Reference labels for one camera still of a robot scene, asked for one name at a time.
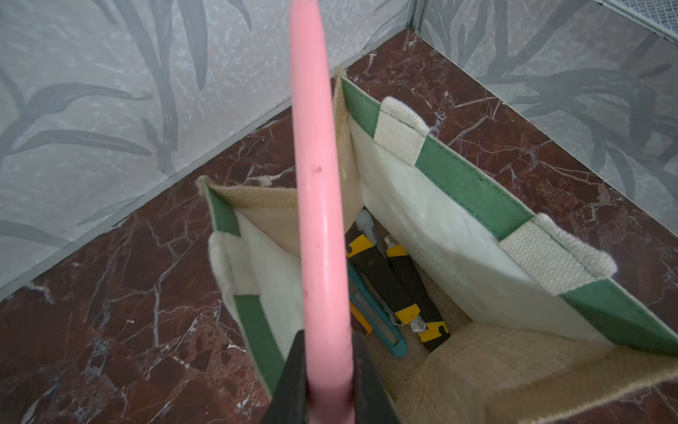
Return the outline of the pink utility knife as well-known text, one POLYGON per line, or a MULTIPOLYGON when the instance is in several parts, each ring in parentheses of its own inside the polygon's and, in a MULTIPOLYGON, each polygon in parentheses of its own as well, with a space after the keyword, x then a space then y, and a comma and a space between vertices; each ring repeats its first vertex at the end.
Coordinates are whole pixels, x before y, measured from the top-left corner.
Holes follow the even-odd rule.
POLYGON ((317 2, 291 2, 290 48, 309 420, 353 423, 343 208, 328 54, 317 2))

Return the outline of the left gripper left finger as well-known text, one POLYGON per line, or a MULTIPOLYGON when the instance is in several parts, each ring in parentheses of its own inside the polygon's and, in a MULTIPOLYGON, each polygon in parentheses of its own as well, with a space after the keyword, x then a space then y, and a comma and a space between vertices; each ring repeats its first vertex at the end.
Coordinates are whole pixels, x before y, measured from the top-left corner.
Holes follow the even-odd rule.
POLYGON ((307 361, 305 332, 293 340, 275 394, 261 424, 304 424, 307 422, 307 361))

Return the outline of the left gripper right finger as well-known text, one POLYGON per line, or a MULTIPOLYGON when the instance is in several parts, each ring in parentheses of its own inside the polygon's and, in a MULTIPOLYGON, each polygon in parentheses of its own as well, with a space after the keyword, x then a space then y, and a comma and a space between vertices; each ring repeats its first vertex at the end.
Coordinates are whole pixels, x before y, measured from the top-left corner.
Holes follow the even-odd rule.
POLYGON ((400 422, 364 338, 351 334, 353 358, 353 399, 356 424, 397 424, 400 422))

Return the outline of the black yellow heavy knife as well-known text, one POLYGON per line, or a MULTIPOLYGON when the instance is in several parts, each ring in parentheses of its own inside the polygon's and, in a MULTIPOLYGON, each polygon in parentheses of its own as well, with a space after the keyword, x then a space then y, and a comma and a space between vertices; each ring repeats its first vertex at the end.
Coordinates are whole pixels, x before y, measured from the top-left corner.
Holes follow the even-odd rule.
POLYGON ((420 308, 392 270, 373 216, 363 208, 345 235, 349 262, 363 273, 388 307, 395 323, 410 326, 420 308))

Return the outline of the teal utility knife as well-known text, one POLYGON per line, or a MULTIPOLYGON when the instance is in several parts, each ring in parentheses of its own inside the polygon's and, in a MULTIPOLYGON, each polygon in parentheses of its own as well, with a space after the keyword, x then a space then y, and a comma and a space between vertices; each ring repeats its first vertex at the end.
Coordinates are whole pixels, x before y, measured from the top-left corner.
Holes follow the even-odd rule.
POLYGON ((372 324, 372 333, 381 340, 390 353, 397 358, 404 358, 408 351, 408 344, 403 335, 390 321, 388 314, 367 289, 360 273, 351 263, 347 263, 347 273, 350 302, 372 324))

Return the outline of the orange utility knife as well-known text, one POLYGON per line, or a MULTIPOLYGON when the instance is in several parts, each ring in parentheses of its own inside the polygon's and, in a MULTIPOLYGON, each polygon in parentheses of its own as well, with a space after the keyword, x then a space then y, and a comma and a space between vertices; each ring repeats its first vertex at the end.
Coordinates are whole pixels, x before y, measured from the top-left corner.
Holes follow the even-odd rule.
POLYGON ((369 335, 373 332, 372 324, 367 321, 367 318, 358 310, 358 308, 351 302, 351 328, 363 336, 369 335))

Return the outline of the yellow black slim knife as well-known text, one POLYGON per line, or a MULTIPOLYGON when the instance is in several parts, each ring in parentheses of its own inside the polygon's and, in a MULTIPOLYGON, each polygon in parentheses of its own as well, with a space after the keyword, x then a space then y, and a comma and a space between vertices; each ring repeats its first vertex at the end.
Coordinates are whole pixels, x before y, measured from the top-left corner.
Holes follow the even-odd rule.
POLYGON ((428 295, 414 261, 402 245, 391 235, 384 239, 388 262, 404 288, 420 308, 418 318, 410 327, 429 352, 433 352, 450 338, 450 331, 443 317, 428 295))

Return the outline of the green Christmas tote bag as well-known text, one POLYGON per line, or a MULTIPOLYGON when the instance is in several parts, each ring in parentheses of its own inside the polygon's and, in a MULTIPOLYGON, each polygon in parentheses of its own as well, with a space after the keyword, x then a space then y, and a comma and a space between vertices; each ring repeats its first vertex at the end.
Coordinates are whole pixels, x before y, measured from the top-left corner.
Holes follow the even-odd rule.
POLYGON ((676 334, 614 281, 609 254, 532 212, 399 100, 340 77, 334 113, 345 232, 368 210, 450 331, 429 352, 358 271, 408 344, 404 358, 370 353, 399 423, 549 423, 676 379, 676 334))

